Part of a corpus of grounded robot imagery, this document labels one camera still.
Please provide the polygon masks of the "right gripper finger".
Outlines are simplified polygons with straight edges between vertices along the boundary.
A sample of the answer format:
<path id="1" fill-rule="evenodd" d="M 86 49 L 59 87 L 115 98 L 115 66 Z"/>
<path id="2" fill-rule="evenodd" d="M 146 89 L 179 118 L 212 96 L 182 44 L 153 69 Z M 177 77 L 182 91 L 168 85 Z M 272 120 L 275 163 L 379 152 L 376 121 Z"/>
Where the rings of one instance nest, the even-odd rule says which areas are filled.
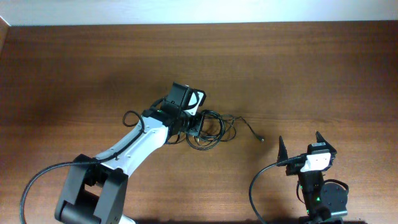
<path id="1" fill-rule="evenodd" d="M 326 148 L 329 150 L 329 152 L 331 154 L 337 153 L 336 149 L 328 141 L 325 140 L 325 138 L 320 134 L 319 131 L 317 131 L 315 133 L 315 137 L 316 137 L 317 143 L 325 143 Z"/>
<path id="2" fill-rule="evenodd" d="M 277 166 L 285 166 L 288 159 L 287 149 L 282 136 L 279 136 L 279 151 L 277 155 Z"/>

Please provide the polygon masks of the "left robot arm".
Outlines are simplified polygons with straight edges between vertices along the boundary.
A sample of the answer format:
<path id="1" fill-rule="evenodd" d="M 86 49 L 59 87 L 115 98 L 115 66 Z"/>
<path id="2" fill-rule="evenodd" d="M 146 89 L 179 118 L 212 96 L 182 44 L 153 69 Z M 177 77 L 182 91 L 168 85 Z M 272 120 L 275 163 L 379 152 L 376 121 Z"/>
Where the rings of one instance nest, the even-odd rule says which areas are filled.
<path id="1" fill-rule="evenodd" d="M 205 98 L 202 90 L 173 83 L 169 94 L 144 110 L 134 129 L 114 146 L 95 157 L 76 157 L 55 208 L 55 219 L 62 223 L 134 223 L 123 214 L 130 176 L 172 136 L 198 135 L 203 117 L 197 109 Z"/>

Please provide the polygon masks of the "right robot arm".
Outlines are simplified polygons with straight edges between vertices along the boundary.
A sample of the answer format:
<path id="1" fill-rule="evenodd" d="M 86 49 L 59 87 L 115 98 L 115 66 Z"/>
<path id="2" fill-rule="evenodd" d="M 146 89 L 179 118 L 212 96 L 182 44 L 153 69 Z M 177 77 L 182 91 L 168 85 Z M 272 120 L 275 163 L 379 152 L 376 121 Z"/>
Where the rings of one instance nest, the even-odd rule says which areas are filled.
<path id="1" fill-rule="evenodd" d="M 319 133 L 316 142 L 309 144 L 306 153 L 288 157 L 282 137 L 279 138 L 277 166 L 286 167 L 286 175 L 296 175 L 307 215 L 298 219 L 299 223 L 343 223 L 348 214 L 349 187 L 346 183 L 323 177 L 336 157 L 336 149 Z"/>

